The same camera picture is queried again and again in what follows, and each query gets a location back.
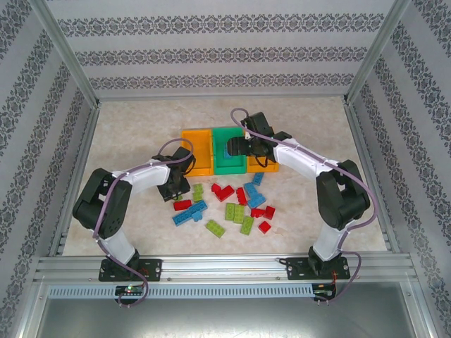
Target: building block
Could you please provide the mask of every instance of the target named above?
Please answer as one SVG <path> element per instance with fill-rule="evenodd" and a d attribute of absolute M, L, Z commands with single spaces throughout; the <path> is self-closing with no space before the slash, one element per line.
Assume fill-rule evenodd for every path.
<path fill-rule="evenodd" d="M 259 229 L 261 232 L 266 234 L 268 230 L 271 229 L 271 226 L 264 220 L 263 223 L 259 225 Z"/>
<path fill-rule="evenodd" d="M 260 163 L 265 163 L 265 157 L 259 157 Z M 255 157 L 249 156 L 247 157 L 246 163 L 246 172 L 247 173 L 276 173 L 279 171 L 279 163 L 268 160 L 268 165 L 263 168 Z"/>
<path fill-rule="evenodd" d="M 239 127 L 214 128 L 211 130 L 214 157 L 214 174 L 244 174 L 246 173 L 246 156 L 231 156 L 226 158 L 224 146 L 232 137 L 243 136 L 244 132 Z"/>
<path fill-rule="evenodd" d="M 218 197 L 218 200 L 222 202 L 226 200 L 228 197 L 232 196 L 234 192 L 235 190 L 230 185 L 228 185 L 221 191 L 216 192 L 216 197 Z"/>
<path fill-rule="evenodd" d="M 180 210 L 186 210 L 192 205 L 191 201 L 188 199 L 186 201 L 179 201 L 174 202 L 174 210 L 180 211 Z"/>
<path fill-rule="evenodd" d="M 253 199 L 255 196 L 257 196 L 259 194 L 257 189 L 255 189 L 255 186 L 251 182 L 246 183 L 244 185 L 244 187 L 245 187 L 246 194 L 249 196 L 249 199 Z"/>
<path fill-rule="evenodd" d="M 268 218 L 269 220 L 272 220 L 275 212 L 276 212 L 276 208 L 273 208 L 272 206 L 267 206 L 263 217 Z"/>
<path fill-rule="evenodd" d="M 245 206 L 236 205 L 235 215 L 233 216 L 233 222 L 237 224 L 242 224 L 245 219 Z"/>
<path fill-rule="evenodd" d="M 221 227 L 214 220 L 209 220 L 205 227 L 211 232 L 213 232 L 213 234 L 215 234 L 218 238 L 221 238 L 224 232 L 226 232 L 226 229 Z"/>
<path fill-rule="evenodd" d="M 253 208 L 251 209 L 251 217 L 261 217 L 265 214 L 265 209 L 257 209 L 257 208 Z"/>
<path fill-rule="evenodd" d="M 247 202 L 247 205 L 251 208 L 254 209 L 257 206 L 262 205 L 263 203 L 266 202 L 266 199 L 264 198 L 264 196 L 262 194 L 258 194 L 256 196 L 254 196 L 251 200 L 249 200 Z"/>
<path fill-rule="evenodd" d="M 216 183 L 213 183 L 213 185 L 211 186 L 211 192 L 216 193 L 220 192 L 221 190 L 222 190 L 221 187 Z"/>
<path fill-rule="evenodd" d="M 247 205 L 246 195 L 245 195 L 245 191 L 244 191 L 243 188 L 238 188 L 237 189 L 237 197 L 238 197 L 238 203 L 241 206 L 246 206 Z"/>
<path fill-rule="evenodd" d="M 211 129 L 183 130 L 181 137 L 191 141 L 196 158 L 193 169 L 185 177 L 214 175 Z M 188 150 L 191 149 L 186 141 L 182 141 L 181 145 Z"/>
<path fill-rule="evenodd" d="M 191 215 L 192 219 L 197 222 L 198 220 L 202 219 L 202 212 L 201 211 L 197 211 L 196 213 L 193 213 Z"/>
<path fill-rule="evenodd" d="M 234 203 L 227 203 L 225 205 L 225 220 L 233 220 L 233 217 L 235 215 L 235 204 Z"/>
<path fill-rule="evenodd" d="M 242 227 L 241 227 L 240 232 L 242 234 L 249 236 L 249 234 L 251 233 L 253 224 L 254 224 L 254 219 L 252 217 L 245 216 L 245 219 L 242 222 Z"/>
<path fill-rule="evenodd" d="M 264 173 L 255 174 L 254 179 L 252 180 L 252 184 L 260 186 L 261 181 L 263 180 L 263 175 L 264 175 Z"/>
<path fill-rule="evenodd" d="M 194 194 L 192 195 L 192 200 L 197 203 L 200 202 L 203 199 L 202 197 L 202 193 L 201 192 L 194 192 Z"/>
<path fill-rule="evenodd" d="M 194 185 L 194 192 L 200 192 L 201 194 L 204 193 L 204 188 L 202 184 L 198 183 Z"/>
<path fill-rule="evenodd" d="M 178 215 L 175 215 L 172 217 L 175 226 L 178 227 L 179 225 L 182 225 L 183 223 L 187 222 L 192 218 L 190 210 L 183 211 L 182 213 L 179 213 Z"/>

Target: patterned wallpaper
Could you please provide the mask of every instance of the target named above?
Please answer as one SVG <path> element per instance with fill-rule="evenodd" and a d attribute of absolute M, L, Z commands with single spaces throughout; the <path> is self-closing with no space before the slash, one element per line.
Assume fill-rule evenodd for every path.
<path fill-rule="evenodd" d="M 89 112 L 26 1 L 0 5 L 0 337 L 53 240 Z"/>
<path fill-rule="evenodd" d="M 49 1 L 100 99 L 345 94 L 393 0 Z"/>
<path fill-rule="evenodd" d="M 439 337 L 451 337 L 450 23 L 446 1 L 411 2 L 354 102 Z"/>

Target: green lego brick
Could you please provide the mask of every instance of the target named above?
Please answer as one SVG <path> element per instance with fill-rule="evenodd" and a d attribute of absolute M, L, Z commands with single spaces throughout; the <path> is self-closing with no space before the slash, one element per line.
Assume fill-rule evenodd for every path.
<path fill-rule="evenodd" d="M 235 206 L 235 215 L 233 216 L 233 222 L 241 224 L 245 219 L 245 206 L 236 205 Z"/>
<path fill-rule="evenodd" d="M 233 220 L 235 217 L 235 204 L 227 203 L 225 205 L 225 220 Z"/>
<path fill-rule="evenodd" d="M 205 226 L 208 230 L 213 232 L 218 238 L 221 238 L 224 232 L 226 232 L 226 229 L 221 227 L 218 223 L 216 223 L 214 220 L 209 220 L 209 222 Z"/>
<path fill-rule="evenodd" d="M 194 185 L 194 192 L 200 192 L 200 193 L 203 193 L 204 192 L 204 188 L 203 188 L 203 186 L 202 186 L 202 184 L 195 184 Z"/>
<path fill-rule="evenodd" d="M 202 193 L 201 192 L 194 192 L 194 194 L 192 195 L 192 199 L 195 203 L 200 202 L 203 198 L 202 198 Z"/>
<path fill-rule="evenodd" d="M 242 223 L 240 232 L 249 236 L 251 233 L 252 225 L 254 224 L 254 219 L 251 216 L 245 216 L 245 220 Z"/>

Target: beige surface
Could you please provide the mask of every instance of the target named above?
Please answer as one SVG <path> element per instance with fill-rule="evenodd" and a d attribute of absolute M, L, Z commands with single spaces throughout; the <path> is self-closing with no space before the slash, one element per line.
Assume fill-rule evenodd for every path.
<path fill-rule="evenodd" d="M 334 98 L 298 99 L 184 99 L 177 101 L 109 102 L 101 107 L 82 187 L 99 167 L 125 170 L 148 161 L 169 139 L 182 129 L 231 126 L 230 110 L 244 107 L 249 113 L 263 111 L 274 130 L 284 130 L 311 150 L 338 161 L 359 163 L 341 100 Z M 168 147 L 166 154 L 172 154 Z M 157 188 L 151 188 L 130 201 L 123 228 L 141 254 L 254 254 L 307 252 L 321 229 L 317 211 L 315 183 L 295 171 L 281 167 L 279 173 L 265 174 L 258 190 L 267 204 L 276 208 L 272 229 L 263 235 L 254 222 L 250 236 L 240 234 L 240 225 L 224 221 L 226 203 L 211 193 L 213 182 L 234 188 L 252 180 L 253 174 L 190 177 L 190 184 L 204 185 L 208 210 L 203 220 L 173 224 L 171 202 L 164 203 Z M 236 196 L 227 202 L 237 203 Z M 208 220 L 226 228 L 221 239 L 205 229 Z M 352 232 L 343 247 L 347 250 L 386 250 L 377 222 Z M 102 255 L 91 232 L 73 219 L 65 256 Z"/>

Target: red 2x2 block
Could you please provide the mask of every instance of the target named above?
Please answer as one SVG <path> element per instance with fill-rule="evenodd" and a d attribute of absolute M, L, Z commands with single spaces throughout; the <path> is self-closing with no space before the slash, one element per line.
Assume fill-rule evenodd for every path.
<path fill-rule="evenodd" d="M 186 210 L 191 205 L 192 205 L 192 203 L 189 199 L 187 201 L 174 202 L 174 210 L 175 211 Z"/>
<path fill-rule="evenodd" d="M 276 212 L 275 208 L 273 208 L 272 206 L 267 206 L 263 217 L 272 220 L 275 212 Z"/>
<path fill-rule="evenodd" d="M 237 197 L 238 197 L 238 203 L 241 206 L 246 206 L 247 205 L 246 195 L 245 195 L 245 191 L 244 191 L 243 188 L 238 188 L 237 189 Z"/>
<path fill-rule="evenodd" d="M 264 220 L 263 223 L 259 225 L 259 229 L 261 232 L 266 234 L 268 230 L 271 229 L 271 226 Z"/>
<path fill-rule="evenodd" d="M 258 208 L 253 208 L 251 209 L 251 217 L 261 217 L 265 214 L 265 210 L 264 209 L 258 209 Z"/>

